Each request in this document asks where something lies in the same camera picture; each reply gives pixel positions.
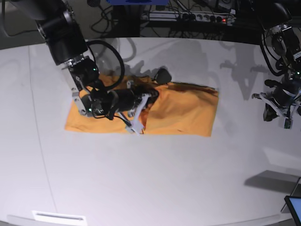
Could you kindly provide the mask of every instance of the white table surface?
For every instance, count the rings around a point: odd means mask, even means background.
[[[0,51],[0,220],[55,211],[32,101],[29,48]]]

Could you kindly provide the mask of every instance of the metal bracket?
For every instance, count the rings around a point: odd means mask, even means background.
[[[86,112],[86,108],[83,104],[83,102],[81,101],[81,98],[79,97],[79,89],[77,88],[75,81],[73,80],[72,75],[69,72],[69,69],[67,67],[62,69],[63,72],[63,76],[72,92],[72,99],[75,103],[75,105],[77,106],[79,113],[83,116],[86,116],[87,112]]]
[[[140,104],[137,106],[136,112],[135,112],[135,116],[134,119],[129,121],[124,114],[119,113],[120,117],[122,117],[124,120],[128,121],[131,126],[126,126],[126,130],[129,133],[136,133],[137,135],[140,134],[140,131],[142,129],[144,129],[143,124],[139,121],[139,115],[142,112],[143,108],[145,107],[147,100],[151,97],[150,94],[143,94],[142,95],[142,100],[140,102]]]
[[[127,89],[130,89],[133,85],[134,85],[134,81],[133,81],[133,80],[127,81]],[[134,117],[134,116],[135,116],[135,111],[136,111],[136,108],[134,108],[134,109],[132,109],[132,110],[129,110],[129,111],[127,112],[127,116],[128,116],[129,118]]]

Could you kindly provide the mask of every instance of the black object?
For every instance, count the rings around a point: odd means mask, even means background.
[[[163,84],[171,82],[171,80],[172,80],[172,77],[171,77],[170,73],[168,72],[168,70],[166,70],[165,68],[160,68],[158,70],[158,73],[155,77],[155,81],[158,84],[163,85]]]
[[[78,24],[61,0],[15,0],[12,3],[36,20],[56,65],[88,50]]]
[[[217,6],[222,11],[230,12],[235,6],[235,0],[219,0]]]
[[[273,69],[273,67],[272,67],[272,65],[271,65],[271,63],[270,63],[270,61],[269,61],[269,58],[268,58],[268,56],[267,56],[267,53],[266,53],[265,50],[264,50],[264,46],[263,46],[263,42],[262,42],[262,41],[260,41],[260,49],[261,49],[261,51],[262,51],[263,57],[264,57],[264,59],[265,59],[265,62],[267,63],[267,66],[268,66],[269,70],[272,72],[273,75],[279,77],[279,76],[282,76],[282,75],[284,75],[285,73],[287,73],[287,69],[283,69],[283,70],[281,70],[281,71],[279,71],[279,72],[276,72],[276,71]]]
[[[281,44],[281,36],[273,35],[272,46],[273,50],[278,56],[284,57],[286,55],[286,47]]]
[[[215,22],[215,16],[210,16],[210,21]]]
[[[277,113],[274,111],[274,109],[266,104],[265,108],[264,108],[264,112],[263,112],[263,120],[264,121],[272,121],[273,119],[277,118],[278,115]]]
[[[278,81],[275,80],[271,80],[271,79],[267,79],[266,81],[264,81],[264,84],[270,88],[274,88],[277,86],[282,86],[282,84]]]
[[[287,7],[277,1],[254,0],[253,8],[265,30],[292,19]]]
[[[61,0],[11,0],[10,3],[33,20],[47,20],[64,8]]]
[[[217,21],[218,23],[220,23],[220,22],[222,21],[222,17],[220,17],[220,16],[216,17],[216,21]]]
[[[293,217],[293,220],[296,224],[296,226],[301,226],[301,219],[299,218],[297,212],[296,212],[296,209],[294,208],[292,202],[290,199],[299,199],[301,201],[301,198],[300,197],[295,197],[295,196],[286,196],[284,198],[287,206],[288,206],[288,209],[290,210],[291,212],[291,215]]]
[[[110,86],[106,87],[106,90],[111,90],[111,89],[115,88],[116,86],[118,86],[122,82],[122,80],[124,79],[124,75],[125,75],[125,72],[126,72],[123,59],[120,56],[119,52],[113,46],[111,46],[109,43],[107,43],[105,41],[102,41],[102,40],[88,41],[87,45],[88,46],[103,45],[103,46],[109,48],[114,53],[114,55],[116,56],[116,58],[118,59],[118,61],[120,63],[120,70],[121,70],[120,71],[120,77],[118,78],[117,82],[115,82],[113,85],[110,85]]]
[[[96,63],[90,58],[85,58],[84,60],[72,66],[69,70],[79,91],[82,90],[82,87],[76,80],[76,77],[79,77],[84,87],[86,87],[93,86],[91,85],[91,83],[97,80],[99,76],[99,71]]]
[[[276,86],[273,97],[280,107],[288,107],[299,93],[299,87],[286,76],[282,79],[281,86]]]
[[[8,32],[6,31],[6,28],[5,28],[5,0],[2,1],[2,11],[1,11],[1,19],[2,19],[2,25],[1,25],[1,28],[2,28],[2,31],[3,33],[5,34],[6,37],[15,37],[15,36],[18,36],[20,34],[24,34],[24,33],[31,33],[31,32],[38,32],[38,30],[25,30],[25,31],[21,31],[21,32],[18,32],[16,34],[8,34]]]
[[[100,5],[100,0],[87,0],[87,4],[90,7],[98,7]]]
[[[163,10],[165,10],[165,6],[156,6],[156,10],[157,11],[163,11]]]
[[[93,89],[90,96],[85,95],[81,101],[88,112],[88,117],[106,116],[109,120],[113,120],[115,113],[135,109],[141,103],[143,94],[150,94],[146,105],[153,104],[159,96],[159,92],[152,87],[139,85],[108,93]]]

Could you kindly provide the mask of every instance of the extension cord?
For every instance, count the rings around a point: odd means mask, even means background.
[[[224,24],[224,25],[233,25],[236,18],[232,14],[228,13],[212,13],[212,12],[201,12],[193,11],[190,13],[187,12],[175,12],[175,11],[152,11],[150,15],[143,15],[142,19],[150,21],[196,21],[204,23],[215,23],[215,24]]]

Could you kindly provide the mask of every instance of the wire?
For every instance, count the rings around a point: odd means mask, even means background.
[[[18,32],[16,34],[8,34],[8,32],[6,31],[5,29],[5,0],[2,0],[2,12],[1,12],[1,18],[2,18],[2,31],[3,33],[5,34],[6,37],[15,37],[15,36],[18,36],[20,34],[25,34],[25,33],[31,33],[31,32],[38,32],[38,30],[25,30],[25,31],[22,31],[22,32]]]
[[[110,27],[110,20],[109,20],[109,18],[108,18],[108,14],[112,12],[112,11],[109,11],[109,12],[106,13],[106,11],[107,11],[108,9],[110,9],[112,6],[108,6],[108,7],[105,8],[105,9],[103,9],[103,8],[101,7],[101,5],[99,5],[98,7],[99,7],[99,9],[100,9],[100,11],[101,11],[101,18],[100,18],[98,21],[96,21],[95,23],[93,23],[93,24],[90,26],[90,29],[91,29],[92,31],[94,31],[95,33],[98,33],[98,34],[105,34],[105,33],[107,33],[107,30],[108,30],[109,27]],[[106,20],[107,25],[106,25],[106,28],[104,29],[104,31],[103,31],[103,32],[100,32],[100,31],[96,30],[94,27],[95,27],[96,25],[98,25],[100,22],[102,22],[102,20]]]
[[[190,12],[190,0],[188,0],[188,12],[191,14],[191,12]]]
[[[189,10],[192,10],[194,7],[198,7],[200,10],[202,10],[201,6],[198,3],[193,4]]]
[[[150,5],[150,10],[149,10],[149,21],[150,21],[150,15],[151,15],[151,7],[152,7],[152,5]],[[161,36],[155,31],[155,29],[153,27],[151,27],[151,29],[159,38],[161,38]]]
[[[124,120],[123,118],[121,118],[121,117],[119,117],[119,116],[116,116],[116,115],[114,115],[114,118],[119,118],[119,119],[121,119],[127,126],[132,126],[132,124],[129,122],[129,121],[126,121],[126,120]]]
[[[88,46],[88,49],[89,49],[89,51],[90,51],[90,53],[91,53],[91,55],[92,55],[92,57],[93,57],[94,62],[96,63],[96,58],[95,58],[95,55],[94,55],[94,53],[93,53],[91,47]]]
[[[267,45],[267,34],[263,34],[263,41],[264,41],[264,45],[265,45],[265,48],[267,49],[268,53],[271,55],[272,58],[274,58],[274,60],[278,61],[278,59],[276,57],[273,56],[273,54],[271,54],[269,48],[268,48],[268,45]]]
[[[109,43],[107,43],[103,40],[88,41],[87,45],[89,47],[92,46],[92,45],[103,45],[106,48],[109,48],[114,53],[114,55],[116,56],[116,58],[118,59],[119,64],[120,64],[120,77],[118,78],[117,82],[115,82],[113,85],[107,86],[105,88],[108,91],[108,90],[111,90],[111,89],[117,87],[122,82],[122,80],[124,79],[125,72],[126,72],[123,59],[122,59],[121,55],[119,54],[119,52],[112,45],[110,45]]]
[[[275,70],[274,70],[274,69],[272,68],[272,66],[271,66],[271,63],[270,63],[269,58],[268,58],[268,56],[267,56],[267,53],[266,53],[265,50],[264,50],[264,46],[263,46],[263,43],[262,43],[262,39],[260,40],[260,49],[261,49],[261,51],[262,51],[264,60],[265,60],[265,62],[267,63],[267,66],[268,66],[269,70],[272,72],[273,75],[279,77],[279,76],[282,76],[283,74],[285,74],[285,73],[287,72],[287,70],[285,70],[285,69],[284,69],[284,70],[281,70],[281,71],[279,71],[279,72],[275,72]]]
[[[161,36],[155,31],[155,29],[153,27],[151,27],[151,29],[159,38],[161,38]]]

